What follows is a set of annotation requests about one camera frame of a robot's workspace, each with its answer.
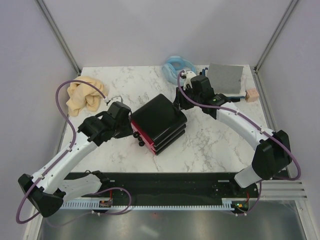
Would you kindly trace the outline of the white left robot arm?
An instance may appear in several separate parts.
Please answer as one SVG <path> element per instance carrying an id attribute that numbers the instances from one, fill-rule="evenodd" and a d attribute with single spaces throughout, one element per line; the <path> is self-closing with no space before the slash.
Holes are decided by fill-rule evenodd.
<path id="1" fill-rule="evenodd" d="M 34 174 L 22 174 L 18 179 L 24 197 L 44 218 L 52 216 L 70 200 L 86 195 L 106 196 L 110 191 L 109 178 L 101 171 L 84 177 L 66 180 L 66 176 L 88 154 L 112 138 L 131 135 L 131 110 L 112 106 L 109 110 L 86 118 L 78 127 L 70 146 L 61 150 L 50 162 Z"/>

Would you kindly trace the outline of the yellow t shirt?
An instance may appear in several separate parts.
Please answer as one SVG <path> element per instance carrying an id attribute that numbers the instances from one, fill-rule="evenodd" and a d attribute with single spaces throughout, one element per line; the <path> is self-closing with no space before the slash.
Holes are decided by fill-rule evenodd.
<path id="1" fill-rule="evenodd" d="M 78 76 L 75 80 L 87 82 L 97 87 L 104 96 L 108 96 L 109 88 L 98 79 L 89 76 Z M 68 114 L 71 117 L 78 116 L 80 111 L 85 108 L 90 112 L 96 112 L 103 98 L 97 90 L 81 82 L 70 83 L 67 93 L 69 100 L 66 102 L 66 105 L 68 107 Z"/>

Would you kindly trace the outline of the black pink drawer organizer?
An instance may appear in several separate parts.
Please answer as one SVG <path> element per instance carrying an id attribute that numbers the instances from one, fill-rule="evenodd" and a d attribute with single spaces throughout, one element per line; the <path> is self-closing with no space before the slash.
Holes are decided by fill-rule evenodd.
<path id="1" fill-rule="evenodd" d="M 187 117 L 159 94 L 133 112 L 130 123 L 139 145 L 159 155 L 185 133 Z"/>

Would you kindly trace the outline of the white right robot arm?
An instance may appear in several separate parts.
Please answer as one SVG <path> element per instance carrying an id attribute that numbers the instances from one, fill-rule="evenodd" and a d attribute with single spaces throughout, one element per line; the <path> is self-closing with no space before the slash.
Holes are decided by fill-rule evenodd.
<path id="1" fill-rule="evenodd" d="M 174 104 L 180 110 L 200 107 L 203 113 L 233 129 L 253 148 L 251 164 L 239 171 L 229 184 L 229 191 L 235 197 L 242 196 L 249 185 L 271 179 L 292 162 L 287 133 L 258 124 L 223 94 L 214 94 L 212 89 L 203 93 L 177 87 Z"/>

